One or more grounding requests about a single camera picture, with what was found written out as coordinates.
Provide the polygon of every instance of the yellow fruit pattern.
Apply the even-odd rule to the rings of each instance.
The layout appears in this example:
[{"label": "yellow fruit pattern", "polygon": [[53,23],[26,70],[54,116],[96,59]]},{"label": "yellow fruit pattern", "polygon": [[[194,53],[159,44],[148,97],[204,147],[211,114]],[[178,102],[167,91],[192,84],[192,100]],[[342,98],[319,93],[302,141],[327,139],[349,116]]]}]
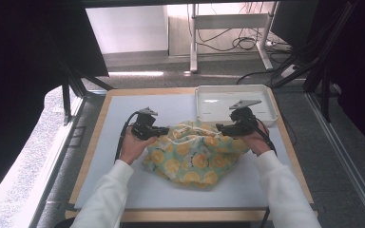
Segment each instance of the yellow fruit pattern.
[{"label": "yellow fruit pattern", "polygon": [[147,150],[146,168],[183,187],[203,189],[221,181],[249,149],[243,141],[223,136],[216,127],[183,122],[171,126],[168,135]]}]

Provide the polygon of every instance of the person's left hand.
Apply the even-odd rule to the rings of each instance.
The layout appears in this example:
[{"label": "person's left hand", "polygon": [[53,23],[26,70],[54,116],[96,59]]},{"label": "person's left hand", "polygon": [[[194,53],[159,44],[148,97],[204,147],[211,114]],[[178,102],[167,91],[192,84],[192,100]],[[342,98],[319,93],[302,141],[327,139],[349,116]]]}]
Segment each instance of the person's left hand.
[{"label": "person's left hand", "polygon": [[142,155],[144,149],[148,145],[154,143],[157,140],[157,137],[151,137],[146,141],[142,141],[132,134],[131,129],[131,126],[126,129],[123,147],[121,149],[120,155],[120,160],[129,165]]}]

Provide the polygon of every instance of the sleeve cuff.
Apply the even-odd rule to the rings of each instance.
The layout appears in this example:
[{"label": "sleeve cuff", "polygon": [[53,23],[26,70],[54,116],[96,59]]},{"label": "sleeve cuff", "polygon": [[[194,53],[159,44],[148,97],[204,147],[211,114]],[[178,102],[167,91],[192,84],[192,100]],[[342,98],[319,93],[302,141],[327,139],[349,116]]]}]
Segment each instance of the sleeve cuff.
[{"label": "sleeve cuff", "polygon": [[133,174],[133,169],[129,164],[124,161],[117,160],[112,166],[111,170],[108,172],[108,175],[112,178],[119,180],[123,183],[128,183],[130,177]]},{"label": "sleeve cuff", "polygon": [[281,168],[283,164],[278,160],[273,150],[267,151],[256,159],[256,167],[259,170],[259,175],[262,177],[264,174],[271,170]]}]

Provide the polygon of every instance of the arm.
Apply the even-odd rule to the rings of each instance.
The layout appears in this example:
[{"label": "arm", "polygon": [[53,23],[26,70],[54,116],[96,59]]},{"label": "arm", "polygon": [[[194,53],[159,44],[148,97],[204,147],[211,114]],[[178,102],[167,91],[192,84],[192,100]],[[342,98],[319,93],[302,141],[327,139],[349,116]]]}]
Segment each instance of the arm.
[{"label": "arm", "polygon": [[119,226],[127,198],[126,186],[133,173],[129,165],[155,141],[155,137],[140,141],[131,134],[130,128],[127,129],[120,158],[115,161],[111,170],[99,179],[93,195],[79,212],[72,228]]},{"label": "arm", "polygon": [[[259,129],[268,130],[259,124]],[[240,137],[258,156],[259,184],[277,228],[321,227],[290,168],[283,165],[258,133]]]}]

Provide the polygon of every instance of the forearm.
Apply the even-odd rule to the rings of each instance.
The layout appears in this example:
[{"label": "forearm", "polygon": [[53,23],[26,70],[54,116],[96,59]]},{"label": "forearm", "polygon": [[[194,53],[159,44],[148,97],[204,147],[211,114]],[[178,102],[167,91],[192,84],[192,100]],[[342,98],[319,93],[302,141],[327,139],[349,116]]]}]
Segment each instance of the forearm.
[{"label": "forearm", "polygon": [[94,194],[79,212],[72,228],[114,227],[119,223],[125,209],[126,185],[133,173],[123,161],[116,161],[110,172],[102,176]]},{"label": "forearm", "polygon": [[298,180],[274,151],[257,158],[259,184],[268,198],[275,227],[320,227]]}]

